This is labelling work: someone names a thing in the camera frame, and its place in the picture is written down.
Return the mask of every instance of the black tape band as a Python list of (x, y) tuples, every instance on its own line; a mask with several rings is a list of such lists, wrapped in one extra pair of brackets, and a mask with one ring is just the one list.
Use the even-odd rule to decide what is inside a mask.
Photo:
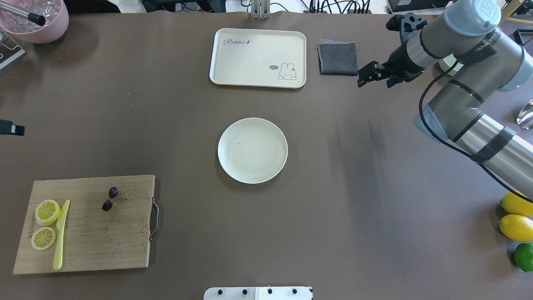
[(502, 32), (495, 28), (489, 32), (474, 48), (466, 51), (460, 56), (455, 56), (455, 59), (464, 65), (471, 65), (493, 56), (496, 54), (496, 51), (492, 48), (492, 45), (499, 40), (501, 35)]
[(424, 41), (422, 40), (422, 32), (424, 32), (424, 29), (422, 29), (420, 31), (420, 34), (418, 35), (420, 37), (420, 45), (422, 46), (422, 49), (424, 49), (424, 51), (427, 53), (427, 55), (431, 56), (432, 58), (434, 59), (443, 59), (444, 57), (438, 57), (436, 55), (434, 55), (433, 53), (431, 53), (427, 48), (426, 48), (426, 45), (424, 45)]
[(490, 160), (496, 153), (498, 153), (509, 141), (516, 135), (516, 132), (504, 127), (497, 135), (495, 135), (489, 143), (487, 143), (481, 150), (472, 156), (472, 160), (478, 164), (483, 164)]
[(476, 93), (476, 91), (472, 90), (471, 88), (469, 88), (468, 86), (464, 85), (463, 83), (455, 80), (455, 79), (450, 79), (449, 83), (452, 83), (458, 87), (460, 87), (461, 89), (465, 90), (467, 93), (469, 93), (472, 97), (474, 97), (475, 99), (477, 99), (479, 101), (480, 104), (483, 103), (483, 98), (478, 94)]
[(460, 138), (463, 137), (463, 135), (470, 130), (470, 128), (472, 128), (472, 126), (474, 126), (474, 124), (476, 124), (477, 121), (479, 121), (479, 119), (481, 119), (481, 117), (483, 117), (485, 114), (483, 112), (479, 113), (477, 116), (475, 116), (475, 118), (470, 121), (470, 123), (468, 123), (468, 125), (463, 129), (461, 130), (461, 132), (459, 132), (459, 134), (453, 138), (451, 141), (453, 141), (454, 143), (456, 143)]

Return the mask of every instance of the wooden cutting board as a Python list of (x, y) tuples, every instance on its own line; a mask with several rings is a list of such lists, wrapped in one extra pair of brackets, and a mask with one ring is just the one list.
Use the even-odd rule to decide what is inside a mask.
[[(155, 180), (139, 175), (35, 181), (13, 274), (148, 267)], [(126, 191), (130, 199), (113, 200), (113, 208), (103, 211), (111, 187)], [(56, 242), (42, 251), (31, 246), (33, 232), (42, 227), (35, 222), (35, 209), (47, 199), (61, 207), (70, 200), (58, 271), (52, 269)], [(55, 223), (50, 227), (57, 233)]]

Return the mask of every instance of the cutting board handle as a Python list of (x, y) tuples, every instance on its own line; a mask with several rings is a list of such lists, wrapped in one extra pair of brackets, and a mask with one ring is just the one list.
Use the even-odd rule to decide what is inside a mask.
[(150, 242), (154, 238), (154, 234), (156, 234), (157, 228), (159, 227), (159, 206), (157, 206), (155, 197), (152, 197), (152, 205), (156, 208), (156, 228), (154, 228), (154, 231), (152, 231), (150, 237), (148, 238), (148, 241)]

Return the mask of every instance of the gray cloth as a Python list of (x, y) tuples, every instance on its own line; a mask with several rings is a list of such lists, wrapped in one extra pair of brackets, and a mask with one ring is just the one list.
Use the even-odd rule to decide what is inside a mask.
[(322, 43), (318, 43), (318, 58), (321, 74), (346, 76), (359, 74), (355, 42), (322, 40)]

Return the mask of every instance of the pink bowl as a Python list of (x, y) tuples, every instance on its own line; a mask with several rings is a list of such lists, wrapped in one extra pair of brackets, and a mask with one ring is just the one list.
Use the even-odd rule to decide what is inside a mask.
[[(2, 0), (6, 3), (9, 3), (14, 6), (19, 6), (20, 3), (24, 3), (27, 1), (25, 0)], [(0, 11), (0, 27), (7, 32), (11, 36), (15, 36), (23, 41), (34, 43), (34, 44), (45, 44), (49, 42), (53, 42), (60, 38), (65, 31), (67, 31), (68, 27), (68, 11), (67, 7), (65, 6), (64, 2), (61, 0), (61, 7), (59, 9), (58, 15), (53, 19), (50, 23), (48, 23), (45, 26), (42, 26), (35, 31), (32, 31), (30, 33), (16, 33), (13, 31), (10, 31), (6, 25), (4, 20), (6, 18), (11, 18), (9, 16), (9, 13), (5, 11)]]

